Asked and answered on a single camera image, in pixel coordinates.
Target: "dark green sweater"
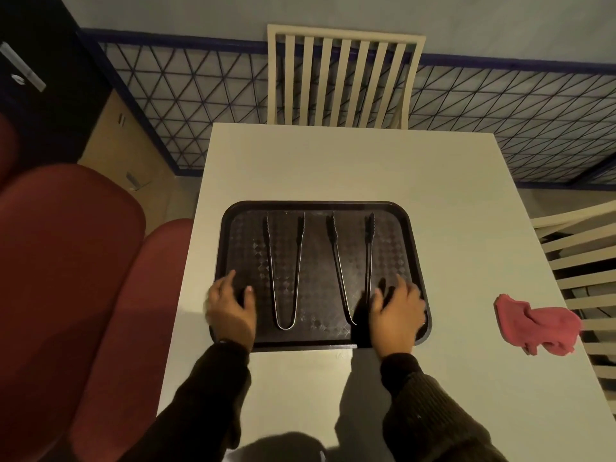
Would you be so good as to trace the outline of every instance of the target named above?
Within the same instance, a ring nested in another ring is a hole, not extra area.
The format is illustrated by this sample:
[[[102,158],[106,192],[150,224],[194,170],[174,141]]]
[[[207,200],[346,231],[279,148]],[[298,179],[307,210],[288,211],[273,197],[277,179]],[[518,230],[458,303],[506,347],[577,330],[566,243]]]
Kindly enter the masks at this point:
[[[383,437],[397,462],[505,461],[487,430],[423,374],[412,355],[385,358],[381,380],[392,396]],[[222,460],[240,443],[240,410],[249,387],[246,350],[231,342],[213,345],[120,460]]]

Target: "table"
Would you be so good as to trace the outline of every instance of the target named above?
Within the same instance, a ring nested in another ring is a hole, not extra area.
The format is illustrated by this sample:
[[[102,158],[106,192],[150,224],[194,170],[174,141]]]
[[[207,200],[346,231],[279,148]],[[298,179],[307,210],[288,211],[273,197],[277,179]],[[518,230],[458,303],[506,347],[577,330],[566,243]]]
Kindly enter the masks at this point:
[[[220,220],[243,200],[400,205],[412,223],[434,322],[414,351],[423,370],[488,428],[511,462],[614,460],[616,424],[581,342],[567,357],[543,349],[528,357],[497,327],[500,293],[534,307],[565,304],[486,133],[216,123],[159,411],[212,343],[203,300],[214,280]],[[334,459],[391,460],[381,437],[389,396],[372,349],[254,353],[250,371],[242,446],[300,432],[339,446]]]

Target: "person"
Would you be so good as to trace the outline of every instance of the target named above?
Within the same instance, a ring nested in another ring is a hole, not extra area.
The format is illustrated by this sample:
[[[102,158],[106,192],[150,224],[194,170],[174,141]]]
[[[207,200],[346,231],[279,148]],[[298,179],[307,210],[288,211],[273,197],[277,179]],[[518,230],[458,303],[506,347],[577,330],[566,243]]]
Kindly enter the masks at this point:
[[[240,410],[250,387],[248,359],[256,335],[256,301],[234,295],[235,271],[208,292],[206,318],[217,343],[197,360],[173,401],[122,462],[220,461],[240,442]],[[382,424],[389,450],[401,461],[505,461],[488,431],[421,371],[411,352],[424,323],[425,302],[400,276],[387,305],[376,289],[370,306],[372,346],[381,359],[381,381],[392,397]]]

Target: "seat cushion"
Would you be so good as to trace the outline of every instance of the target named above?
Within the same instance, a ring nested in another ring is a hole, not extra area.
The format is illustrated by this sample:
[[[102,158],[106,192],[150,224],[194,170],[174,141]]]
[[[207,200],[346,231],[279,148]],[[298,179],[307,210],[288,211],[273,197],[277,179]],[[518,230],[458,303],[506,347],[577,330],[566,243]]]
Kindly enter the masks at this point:
[[[19,139],[11,122],[0,113],[0,185],[17,161]]]
[[[3,461],[38,458],[70,427],[144,230],[137,201],[79,165],[0,191]]]
[[[191,231],[158,227],[122,286],[69,434],[83,462],[117,460],[156,419]]]

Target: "black serving tray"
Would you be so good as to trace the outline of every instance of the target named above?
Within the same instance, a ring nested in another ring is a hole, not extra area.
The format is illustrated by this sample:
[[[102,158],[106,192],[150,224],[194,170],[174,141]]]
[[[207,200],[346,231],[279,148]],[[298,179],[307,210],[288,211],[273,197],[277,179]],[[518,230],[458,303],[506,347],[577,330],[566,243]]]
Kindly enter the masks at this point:
[[[341,290],[328,219],[335,212],[338,247],[350,313],[344,314]],[[426,324],[417,333],[416,344],[425,341],[432,328],[427,292],[408,215],[392,202],[242,201],[222,216],[216,278],[236,270],[234,287],[242,304],[247,285],[257,298],[255,351],[305,350],[340,347],[370,347],[368,308],[365,303],[366,218],[374,212],[372,292],[381,287],[386,301],[396,286],[396,273],[416,283],[426,301]],[[280,324],[292,321],[297,256],[298,220],[305,214],[305,232],[299,276],[295,326],[276,327],[269,279],[269,261],[264,220],[269,230],[275,272]]]

